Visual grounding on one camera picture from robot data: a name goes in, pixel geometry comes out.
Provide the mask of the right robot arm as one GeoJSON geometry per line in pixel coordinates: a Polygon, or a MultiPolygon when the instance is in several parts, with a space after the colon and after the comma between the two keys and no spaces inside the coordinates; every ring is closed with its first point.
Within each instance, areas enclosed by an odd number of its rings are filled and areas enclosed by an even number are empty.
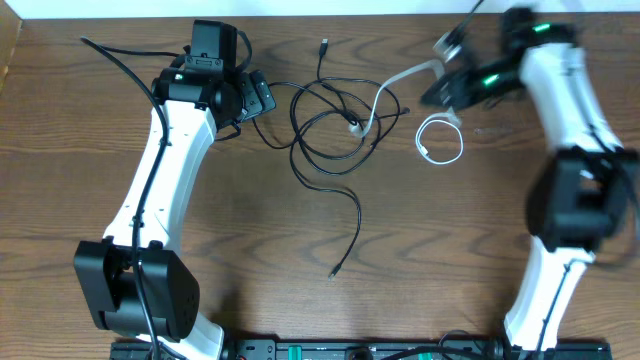
{"type": "Polygon", "coordinates": [[[545,359],[558,353],[560,322],[596,253],[637,208],[639,154],[609,126],[590,83],[579,31],[570,23],[539,22],[530,7],[500,18],[500,59],[481,65],[465,45],[462,21],[434,50],[461,68],[439,76],[422,95],[448,115],[509,92],[525,90],[544,129],[549,158],[526,201],[531,250],[503,337],[489,359],[545,359]]]}

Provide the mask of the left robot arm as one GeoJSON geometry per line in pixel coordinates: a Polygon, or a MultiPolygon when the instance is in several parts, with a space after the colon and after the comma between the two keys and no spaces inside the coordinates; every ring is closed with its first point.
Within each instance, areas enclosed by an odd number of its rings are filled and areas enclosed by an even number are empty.
{"type": "Polygon", "coordinates": [[[146,341],[139,359],[220,359],[225,333],[199,311],[200,287],[181,261],[184,217],[208,149],[225,127],[276,106],[264,74],[239,61],[247,36],[197,20],[191,43],[150,86],[117,49],[87,44],[129,76],[150,101],[149,136],[131,186],[99,242],[82,241],[73,258],[97,328],[146,341]]]}

